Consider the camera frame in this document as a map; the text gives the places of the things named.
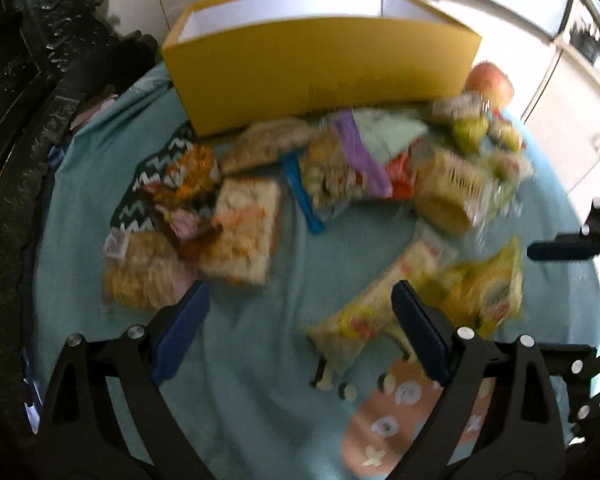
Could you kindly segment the long cracker sleeve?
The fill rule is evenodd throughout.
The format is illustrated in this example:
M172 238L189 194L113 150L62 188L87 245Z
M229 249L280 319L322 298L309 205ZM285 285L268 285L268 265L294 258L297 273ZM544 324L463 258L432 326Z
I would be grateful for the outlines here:
M413 281L425 273L452 263L457 250L437 235L426 234L413 240L404 252L362 292L324 321L311 325L306 333L335 373L346 372L366 344L398 325L391 307L393 286Z

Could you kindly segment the pale green snack packet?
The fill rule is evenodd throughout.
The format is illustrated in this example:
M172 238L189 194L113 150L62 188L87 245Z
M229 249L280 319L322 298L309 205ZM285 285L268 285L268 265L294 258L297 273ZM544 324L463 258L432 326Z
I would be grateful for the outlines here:
M352 116L362 143L380 166L407 151L414 140L428 131L414 110L355 108Z

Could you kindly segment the orange snack packet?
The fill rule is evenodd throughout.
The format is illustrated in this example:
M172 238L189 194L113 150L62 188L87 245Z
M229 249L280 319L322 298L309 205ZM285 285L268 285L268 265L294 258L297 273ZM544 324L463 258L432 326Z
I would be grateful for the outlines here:
M148 193L155 192L160 185L174 190L178 198L211 198L218 196L221 174L212 148L195 143L185 153L171 162L163 175L155 182L140 188L140 197L148 203Z

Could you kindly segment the brown paper snack bag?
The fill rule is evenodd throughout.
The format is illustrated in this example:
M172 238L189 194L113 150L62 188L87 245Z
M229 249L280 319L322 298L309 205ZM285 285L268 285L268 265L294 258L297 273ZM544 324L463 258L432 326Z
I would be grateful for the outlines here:
M322 133L321 128L295 117L256 122L242 132L233 147L220 157L222 175L231 176L274 164L282 156L308 145Z

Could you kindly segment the purple striped clear snack bag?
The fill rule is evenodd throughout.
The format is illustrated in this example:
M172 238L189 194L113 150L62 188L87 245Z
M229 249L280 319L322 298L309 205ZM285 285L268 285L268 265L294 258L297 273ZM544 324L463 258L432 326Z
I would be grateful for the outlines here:
M358 134L352 110L332 118L300 156L302 180L329 211L358 200L392 194L386 170L374 161Z

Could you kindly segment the yellow cardboard box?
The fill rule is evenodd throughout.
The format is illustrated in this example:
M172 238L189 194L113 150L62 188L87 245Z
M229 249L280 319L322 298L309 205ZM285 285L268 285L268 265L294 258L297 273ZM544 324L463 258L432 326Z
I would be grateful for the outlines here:
M480 36L422 0L207 0L161 54L198 136L463 89Z

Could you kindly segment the yellow long corn stick packet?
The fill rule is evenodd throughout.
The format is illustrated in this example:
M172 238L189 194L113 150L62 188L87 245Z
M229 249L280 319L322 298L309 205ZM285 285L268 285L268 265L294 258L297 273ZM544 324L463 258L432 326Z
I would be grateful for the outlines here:
M422 272L414 289L427 306L440 309L454 327L468 326L490 338L522 305L522 250L513 236L486 260L471 260Z

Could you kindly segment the clear bag orange crackers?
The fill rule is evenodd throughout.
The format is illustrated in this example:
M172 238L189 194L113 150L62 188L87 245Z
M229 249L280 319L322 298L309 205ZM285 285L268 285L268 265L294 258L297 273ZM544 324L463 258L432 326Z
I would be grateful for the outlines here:
M275 246L282 190L272 179L226 179L215 204L219 234L199 256L209 278L263 286Z

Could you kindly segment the brown chocolate wafer packet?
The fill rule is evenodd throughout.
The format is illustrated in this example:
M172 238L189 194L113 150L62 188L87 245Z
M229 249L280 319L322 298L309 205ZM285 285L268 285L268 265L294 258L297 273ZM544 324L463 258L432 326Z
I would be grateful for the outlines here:
M148 193L151 212L159 229L178 249L195 244L219 231L213 222L214 196L211 198L178 198L164 185Z

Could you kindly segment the clear bag round cookies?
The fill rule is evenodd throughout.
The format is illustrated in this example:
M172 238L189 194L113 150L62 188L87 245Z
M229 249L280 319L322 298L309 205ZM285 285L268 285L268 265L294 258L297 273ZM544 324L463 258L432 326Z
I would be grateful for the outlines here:
M196 270L158 231L112 229L102 248L106 304L160 310L177 304L192 287Z

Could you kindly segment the dark carved wooden furniture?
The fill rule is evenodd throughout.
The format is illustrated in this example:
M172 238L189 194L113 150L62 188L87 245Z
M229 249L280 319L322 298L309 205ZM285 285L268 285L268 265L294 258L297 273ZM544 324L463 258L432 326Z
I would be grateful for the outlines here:
M101 4L0 0L0 234L29 229L48 152L80 108L155 63L155 38L117 34Z

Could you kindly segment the yellow bread bag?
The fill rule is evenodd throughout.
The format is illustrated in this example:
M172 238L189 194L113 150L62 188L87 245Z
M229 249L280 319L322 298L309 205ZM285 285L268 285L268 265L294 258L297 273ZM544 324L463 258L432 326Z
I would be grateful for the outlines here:
M444 232L460 235L486 221L493 178L444 148L414 159L415 211Z

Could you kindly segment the blue topped marshmallow bag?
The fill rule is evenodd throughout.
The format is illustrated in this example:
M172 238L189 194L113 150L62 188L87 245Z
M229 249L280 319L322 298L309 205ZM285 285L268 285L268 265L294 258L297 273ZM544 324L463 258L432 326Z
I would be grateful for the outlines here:
M300 155L291 153L280 160L283 173L291 189L291 193L306 220L306 227L312 235L320 235L326 230L329 205L320 204L317 196L312 194L302 180Z

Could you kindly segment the red yellow apple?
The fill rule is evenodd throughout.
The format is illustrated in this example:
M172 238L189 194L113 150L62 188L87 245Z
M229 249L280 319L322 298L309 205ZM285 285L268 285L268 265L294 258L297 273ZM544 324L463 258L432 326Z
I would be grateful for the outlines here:
M478 92L497 110L504 110L514 97L514 87L509 78L490 62L478 63L471 69L465 90Z

